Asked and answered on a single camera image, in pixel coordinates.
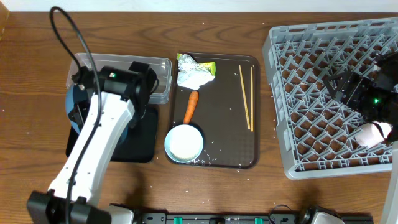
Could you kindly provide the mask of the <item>pink and white cup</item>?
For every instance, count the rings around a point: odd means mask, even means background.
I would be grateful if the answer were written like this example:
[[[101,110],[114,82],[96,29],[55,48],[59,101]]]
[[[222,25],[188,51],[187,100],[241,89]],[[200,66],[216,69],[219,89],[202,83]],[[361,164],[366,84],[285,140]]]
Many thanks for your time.
[[[380,123],[373,121],[360,126],[359,134],[355,136],[355,140],[362,147],[374,147],[385,141],[392,131],[392,126],[388,123]]]

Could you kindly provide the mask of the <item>orange carrot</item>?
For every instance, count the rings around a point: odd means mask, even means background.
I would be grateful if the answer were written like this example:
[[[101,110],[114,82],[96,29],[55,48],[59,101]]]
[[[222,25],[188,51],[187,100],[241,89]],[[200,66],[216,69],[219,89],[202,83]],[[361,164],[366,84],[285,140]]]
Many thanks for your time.
[[[199,98],[199,93],[197,91],[192,91],[188,99],[188,104],[183,119],[183,124],[189,124],[189,122],[191,121],[192,116],[195,112],[195,108],[197,106],[198,98]]]

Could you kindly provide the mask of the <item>dark blue plate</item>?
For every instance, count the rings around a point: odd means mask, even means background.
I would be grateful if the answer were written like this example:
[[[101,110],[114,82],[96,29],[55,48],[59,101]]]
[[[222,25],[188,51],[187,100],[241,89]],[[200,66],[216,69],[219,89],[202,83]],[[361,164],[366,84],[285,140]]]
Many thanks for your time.
[[[65,100],[66,114],[68,115],[68,113],[72,110],[72,108],[75,104],[89,104],[90,105],[90,99],[91,99],[92,95],[93,95],[93,91],[91,91],[91,90],[90,91],[81,90],[77,86],[71,87],[67,91],[66,100]]]

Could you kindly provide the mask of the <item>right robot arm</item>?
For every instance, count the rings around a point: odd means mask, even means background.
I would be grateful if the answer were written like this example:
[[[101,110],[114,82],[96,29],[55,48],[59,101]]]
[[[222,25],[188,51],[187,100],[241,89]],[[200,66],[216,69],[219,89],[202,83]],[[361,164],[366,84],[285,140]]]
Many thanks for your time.
[[[377,54],[372,80],[347,71],[326,77],[324,86],[331,98],[365,116],[382,131],[380,123],[392,126],[383,138],[392,144],[392,171],[381,223],[397,223],[397,52]]]

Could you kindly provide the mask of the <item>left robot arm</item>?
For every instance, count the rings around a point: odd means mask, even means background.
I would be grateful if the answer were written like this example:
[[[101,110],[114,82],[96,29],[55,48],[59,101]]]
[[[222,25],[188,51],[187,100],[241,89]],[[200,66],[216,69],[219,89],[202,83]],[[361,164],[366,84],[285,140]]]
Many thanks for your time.
[[[145,115],[153,88],[159,84],[147,63],[128,70],[81,67],[74,84],[93,89],[86,119],[78,108],[72,121],[80,133],[64,167],[46,193],[33,191],[27,210],[34,223],[133,223],[134,212],[121,205],[98,208],[104,175],[127,126]]]

